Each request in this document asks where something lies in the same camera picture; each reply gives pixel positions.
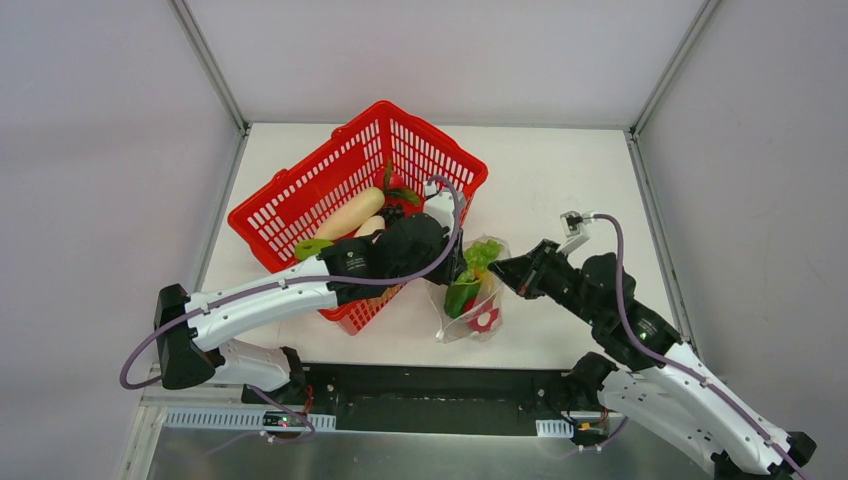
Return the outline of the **green grape bunch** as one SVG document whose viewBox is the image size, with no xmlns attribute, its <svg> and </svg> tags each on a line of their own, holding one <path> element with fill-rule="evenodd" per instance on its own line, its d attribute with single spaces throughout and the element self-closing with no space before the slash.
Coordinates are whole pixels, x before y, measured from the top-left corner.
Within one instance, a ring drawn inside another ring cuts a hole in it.
<svg viewBox="0 0 848 480">
<path fill-rule="evenodd" d="M 504 245 L 495 239 L 473 242 L 465 251 L 467 267 L 475 274 L 485 272 L 488 266 L 501 255 Z"/>
</svg>

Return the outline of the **green toy pepper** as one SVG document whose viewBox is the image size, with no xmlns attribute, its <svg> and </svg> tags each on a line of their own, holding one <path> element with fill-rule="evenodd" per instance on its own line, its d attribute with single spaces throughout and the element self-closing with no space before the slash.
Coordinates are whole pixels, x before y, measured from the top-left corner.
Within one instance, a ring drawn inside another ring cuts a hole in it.
<svg viewBox="0 0 848 480">
<path fill-rule="evenodd" d="M 464 307 L 474 302 L 480 290 L 480 276 L 470 270 L 461 273 L 445 292 L 443 311 L 452 319 L 463 314 Z"/>
</svg>

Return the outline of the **yellow toy food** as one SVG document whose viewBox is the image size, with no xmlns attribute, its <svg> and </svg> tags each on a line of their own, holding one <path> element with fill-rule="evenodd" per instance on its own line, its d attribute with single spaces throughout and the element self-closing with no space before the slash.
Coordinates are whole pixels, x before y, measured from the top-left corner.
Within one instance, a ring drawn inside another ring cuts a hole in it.
<svg viewBox="0 0 848 480">
<path fill-rule="evenodd" d="M 494 275 L 491 271 L 486 271 L 480 277 L 480 290 L 478 292 L 478 296 L 480 298 L 486 299 L 492 295 L 494 295 L 498 286 L 500 285 L 500 280 L 496 275 Z"/>
</svg>

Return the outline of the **clear dotted zip top bag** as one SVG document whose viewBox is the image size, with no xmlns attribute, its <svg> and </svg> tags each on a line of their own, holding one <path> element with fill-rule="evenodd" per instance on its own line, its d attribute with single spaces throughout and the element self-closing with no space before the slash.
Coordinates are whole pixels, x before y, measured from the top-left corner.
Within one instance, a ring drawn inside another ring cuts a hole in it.
<svg viewBox="0 0 848 480">
<path fill-rule="evenodd" d="M 466 242 L 463 254 L 468 267 L 456 282 L 428 286 L 430 302 L 440 321 L 435 338 L 443 344 L 465 339 L 487 341 L 503 323 L 504 284 L 489 266 L 510 256 L 508 244 L 498 237 L 481 236 Z"/>
</svg>

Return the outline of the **red toy food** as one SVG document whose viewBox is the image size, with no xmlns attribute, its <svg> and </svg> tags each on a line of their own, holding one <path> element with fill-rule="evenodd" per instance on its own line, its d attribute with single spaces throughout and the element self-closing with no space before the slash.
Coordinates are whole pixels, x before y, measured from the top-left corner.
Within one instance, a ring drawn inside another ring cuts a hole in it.
<svg viewBox="0 0 848 480">
<path fill-rule="evenodd" d="M 464 325 L 472 333 L 488 333 L 496 328 L 501 311 L 498 299 L 489 298 L 484 302 L 469 302 L 463 310 Z"/>
</svg>

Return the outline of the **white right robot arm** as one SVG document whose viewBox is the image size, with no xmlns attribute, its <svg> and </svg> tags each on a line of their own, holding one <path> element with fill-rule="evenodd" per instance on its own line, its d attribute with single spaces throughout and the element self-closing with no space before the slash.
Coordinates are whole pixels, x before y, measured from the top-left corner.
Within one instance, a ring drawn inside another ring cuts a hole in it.
<svg viewBox="0 0 848 480">
<path fill-rule="evenodd" d="M 814 455 L 806 433 L 754 412 L 695 355 L 659 314 L 634 298 L 636 282 L 614 253 L 572 266 L 557 243 L 490 264 L 524 299 L 548 297 L 591 328 L 601 353 L 585 354 L 564 377 L 569 400 L 623 414 L 716 479 L 789 479 Z"/>
</svg>

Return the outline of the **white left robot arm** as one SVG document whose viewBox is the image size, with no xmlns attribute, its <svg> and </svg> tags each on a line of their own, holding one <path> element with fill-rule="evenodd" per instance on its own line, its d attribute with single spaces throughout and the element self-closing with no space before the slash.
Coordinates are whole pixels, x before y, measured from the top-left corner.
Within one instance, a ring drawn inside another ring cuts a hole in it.
<svg viewBox="0 0 848 480">
<path fill-rule="evenodd" d="M 416 213 L 229 290 L 190 294 L 180 284 L 166 286 L 158 293 L 150 340 L 160 363 L 158 380 L 167 390 L 209 381 L 252 385 L 281 404 L 293 404 L 305 390 L 293 353 L 245 343 L 239 335 L 289 317 L 377 300 L 419 278 L 447 285 L 464 265 L 461 233 L 453 214 Z"/>
</svg>

